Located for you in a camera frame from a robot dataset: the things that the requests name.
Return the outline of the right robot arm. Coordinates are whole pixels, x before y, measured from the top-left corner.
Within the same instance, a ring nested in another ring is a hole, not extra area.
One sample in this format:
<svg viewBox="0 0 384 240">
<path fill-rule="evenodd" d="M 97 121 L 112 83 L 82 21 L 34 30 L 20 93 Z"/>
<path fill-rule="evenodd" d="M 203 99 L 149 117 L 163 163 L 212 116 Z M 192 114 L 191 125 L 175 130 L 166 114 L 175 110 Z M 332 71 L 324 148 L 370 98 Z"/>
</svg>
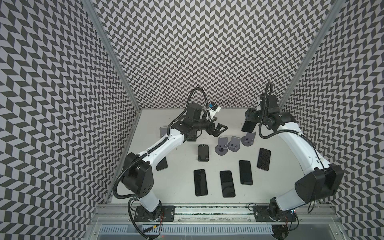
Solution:
<svg viewBox="0 0 384 240">
<path fill-rule="evenodd" d="M 243 132 L 251 133 L 258 127 L 262 139 L 280 137 L 294 154 L 304 176 L 286 193 L 270 200 L 271 219 L 280 220 L 288 212 L 317 200 L 334 196 L 344 177 L 341 166 L 331 164 L 321 156 L 314 144 L 303 134 L 289 112 L 280 111 L 276 96 L 260 95 L 260 109 L 248 108 Z"/>
</svg>

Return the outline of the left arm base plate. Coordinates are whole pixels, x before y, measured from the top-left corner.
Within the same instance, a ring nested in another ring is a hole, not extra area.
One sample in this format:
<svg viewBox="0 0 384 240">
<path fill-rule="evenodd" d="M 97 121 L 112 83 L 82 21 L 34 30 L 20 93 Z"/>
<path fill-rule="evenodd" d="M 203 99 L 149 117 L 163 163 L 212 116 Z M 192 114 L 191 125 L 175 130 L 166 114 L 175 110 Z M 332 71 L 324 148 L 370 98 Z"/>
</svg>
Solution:
<svg viewBox="0 0 384 240">
<path fill-rule="evenodd" d="M 175 217 L 175 206 L 159 205 L 153 212 L 148 211 L 143 206 L 138 206 L 134 214 L 136 222 L 173 222 Z"/>
</svg>

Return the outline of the black phone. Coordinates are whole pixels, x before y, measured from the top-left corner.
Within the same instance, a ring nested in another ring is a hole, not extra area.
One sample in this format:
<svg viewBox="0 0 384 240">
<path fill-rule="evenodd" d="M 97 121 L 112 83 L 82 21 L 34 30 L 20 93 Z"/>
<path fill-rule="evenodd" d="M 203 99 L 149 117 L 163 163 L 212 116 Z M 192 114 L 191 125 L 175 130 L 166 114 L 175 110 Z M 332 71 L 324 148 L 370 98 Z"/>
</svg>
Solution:
<svg viewBox="0 0 384 240">
<path fill-rule="evenodd" d="M 240 160 L 240 182 L 242 185 L 253 185 L 252 167 L 250 161 Z"/>
<path fill-rule="evenodd" d="M 156 170 L 157 171 L 161 171 L 161 170 L 164 170 L 168 167 L 168 162 L 167 162 L 167 158 L 164 157 L 156 166 Z"/>
<path fill-rule="evenodd" d="M 233 175 L 231 171 L 220 171 L 222 194 L 224 198 L 234 198 L 236 196 Z"/>
<path fill-rule="evenodd" d="M 243 127 L 242 127 L 242 132 L 252 133 L 254 131 L 256 125 L 257 125 L 257 123 L 255 123 L 255 122 L 245 120 Z"/>
<path fill-rule="evenodd" d="M 258 162 L 257 162 L 257 168 L 264 170 L 264 171 L 269 171 L 271 154 L 272 154 L 272 152 L 270 150 L 260 148 L 259 156 L 258 156 Z"/>
<path fill-rule="evenodd" d="M 208 195 L 207 176 L 204 169 L 194 170 L 194 184 L 197 197 Z"/>
</svg>

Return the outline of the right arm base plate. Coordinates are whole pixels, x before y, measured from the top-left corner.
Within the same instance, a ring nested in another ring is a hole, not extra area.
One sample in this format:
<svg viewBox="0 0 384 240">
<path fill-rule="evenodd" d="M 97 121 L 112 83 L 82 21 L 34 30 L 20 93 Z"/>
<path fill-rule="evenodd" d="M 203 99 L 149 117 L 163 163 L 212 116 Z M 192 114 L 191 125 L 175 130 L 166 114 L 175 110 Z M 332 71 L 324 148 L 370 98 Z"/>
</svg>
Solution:
<svg viewBox="0 0 384 240">
<path fill-rule="evenodd" d="M 257 222 L 296 222 L 294 210 L 280 211 L 279 208 L 253 205 L 252 210 Z"/>
</svg>

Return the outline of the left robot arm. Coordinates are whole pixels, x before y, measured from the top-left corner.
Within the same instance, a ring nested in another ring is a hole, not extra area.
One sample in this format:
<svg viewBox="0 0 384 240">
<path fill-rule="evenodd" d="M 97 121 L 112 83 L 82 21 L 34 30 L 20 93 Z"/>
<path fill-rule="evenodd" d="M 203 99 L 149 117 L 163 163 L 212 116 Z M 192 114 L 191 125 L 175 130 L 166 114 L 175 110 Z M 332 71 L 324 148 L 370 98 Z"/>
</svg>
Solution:
<svg viewBox="0 0 384 240">
<path fill-rule="evenodd" d="M 126 156 L 123 170 L 114 185 L 114 197 L 136 197 L 146 213 L 156 220 L 161 214 L 162 203 L 152 191 L 153 167 L 184 142 L 196 141 L 198 131 L 205 131 L 214 137 L 225 132 L 227 126 L 215 124 L 215 114 L 220 110 L 221 107 L 215 103 L 205 108 L 199 104 L 188 104 L 169 124 L 166 134 L 159 141 L 139 154 L 129 153 Z"/>
</svg>

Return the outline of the grey round-base phone stand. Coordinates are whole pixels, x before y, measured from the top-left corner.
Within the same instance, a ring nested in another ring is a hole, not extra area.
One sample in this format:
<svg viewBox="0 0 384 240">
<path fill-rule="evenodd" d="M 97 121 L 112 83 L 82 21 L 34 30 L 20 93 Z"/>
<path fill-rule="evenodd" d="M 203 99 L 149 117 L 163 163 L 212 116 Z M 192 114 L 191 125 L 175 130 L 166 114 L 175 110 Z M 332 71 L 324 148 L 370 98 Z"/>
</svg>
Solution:
<svg viewBox="0 0 384 240">
<path fill-rule="evenodd" d="M 160 127 L 160 138 L 167 135 L 167 133 L 168 133 L 168 127 L 167 126 Z"/>
</svg>

